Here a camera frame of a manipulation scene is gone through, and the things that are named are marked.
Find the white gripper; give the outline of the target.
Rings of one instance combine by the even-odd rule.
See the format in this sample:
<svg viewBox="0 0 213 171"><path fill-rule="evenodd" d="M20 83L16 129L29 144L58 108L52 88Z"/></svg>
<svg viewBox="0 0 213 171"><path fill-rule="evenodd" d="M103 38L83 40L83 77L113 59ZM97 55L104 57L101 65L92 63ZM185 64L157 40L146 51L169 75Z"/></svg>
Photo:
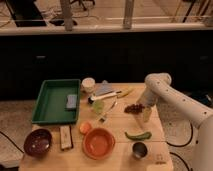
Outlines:
<svg viewBox="0 0 213 171"><path fill-rule="evenodd" d="M143 110L143 121L148 122L152 113L153 107L157 103L158 95L154 93L151 89L146 88L141 94L137 102L142 104L145 108Z"/></svg>

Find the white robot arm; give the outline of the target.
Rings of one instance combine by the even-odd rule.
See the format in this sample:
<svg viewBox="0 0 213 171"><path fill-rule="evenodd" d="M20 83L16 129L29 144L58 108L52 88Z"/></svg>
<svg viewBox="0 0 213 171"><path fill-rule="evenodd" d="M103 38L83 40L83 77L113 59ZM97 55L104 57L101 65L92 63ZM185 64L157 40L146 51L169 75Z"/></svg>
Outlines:
<svg viewBox="0 0 213 171"><path fill-rule="evenodd" d="M171 82L168 73L148 74L138 102L152 107L161 97L174 105L198 129L192 171L213 171L213 109L172 88Z"/></svg>

